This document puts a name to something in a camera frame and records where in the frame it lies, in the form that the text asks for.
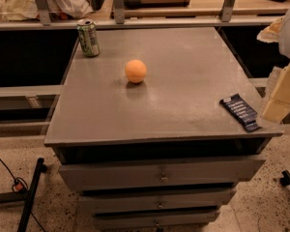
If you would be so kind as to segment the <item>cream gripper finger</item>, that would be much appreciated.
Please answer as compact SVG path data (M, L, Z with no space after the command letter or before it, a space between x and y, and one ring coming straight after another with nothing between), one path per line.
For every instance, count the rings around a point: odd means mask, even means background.
M261 117L279 123L290 113L290 65L274 67L269 75Z
M265 29L261 30L257 35L257 40L263 43L277 43L282 25L283 16L276 19Z

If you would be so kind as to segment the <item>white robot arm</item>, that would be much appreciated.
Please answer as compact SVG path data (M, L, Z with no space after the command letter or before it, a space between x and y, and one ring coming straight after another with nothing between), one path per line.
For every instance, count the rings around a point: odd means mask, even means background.
M280 21L277 41L279 53L290 59L290 9ZM265 120L279 123L289 112L290 63L283 69L273 68L270 73L260 114Z

